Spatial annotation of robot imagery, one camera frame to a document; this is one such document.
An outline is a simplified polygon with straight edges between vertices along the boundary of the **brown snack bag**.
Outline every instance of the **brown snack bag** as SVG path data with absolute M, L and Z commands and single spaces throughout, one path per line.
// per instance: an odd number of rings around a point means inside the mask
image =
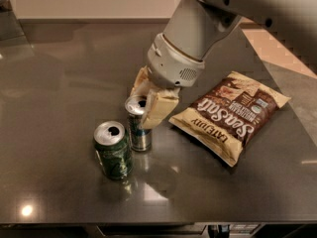
M 169 122 L 234 166 L 248 142 L 288 97 L 237 72 Z

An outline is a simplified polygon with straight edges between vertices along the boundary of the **soda can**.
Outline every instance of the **soda can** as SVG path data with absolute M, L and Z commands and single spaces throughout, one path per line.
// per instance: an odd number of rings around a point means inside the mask
M 143 152 L 151 148 L 152 130 L 141 129 L 141 118 L 145 113 L 147 98 L 144 96 L 131 96 L 126 101 L 128 111 L 128 131 L 131 148 Z
M 100 165 L 109 179 L 123 179 L 132 169 L 129 135 L 118 122 L 102 123 L 94 132 L 94 145 Z

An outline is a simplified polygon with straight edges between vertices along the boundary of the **aluminum can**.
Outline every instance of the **aluminum can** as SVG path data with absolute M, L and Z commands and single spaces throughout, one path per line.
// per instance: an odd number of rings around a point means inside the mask
M 128 131 L 131 148 L 143 152 L 152 146 L 152 130 L 141 129 L 141 118 L 145 113 L 147 98 L 144 96 L 131 96 L 126 101 L 128 111 Z
M 104 174 L 109 179 L 123 179 L 132 169 L 129 135 L 118 122 L 98 126 L 94 133 L 96 154 Z

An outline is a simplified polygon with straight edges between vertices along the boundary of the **wall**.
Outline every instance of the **wall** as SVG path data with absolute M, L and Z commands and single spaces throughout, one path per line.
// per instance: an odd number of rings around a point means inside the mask
M 18 19 L 169 18 L 179 0 L 11 0 Z

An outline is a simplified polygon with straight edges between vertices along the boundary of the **robotic arm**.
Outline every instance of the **robotic arm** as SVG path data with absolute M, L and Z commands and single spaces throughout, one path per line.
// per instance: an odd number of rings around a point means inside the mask
M 316 72 L 317 0 L 182 0 L 148 52 L 161 88 L 192 86 L 213 44 L 245 16 L 273 34 Z

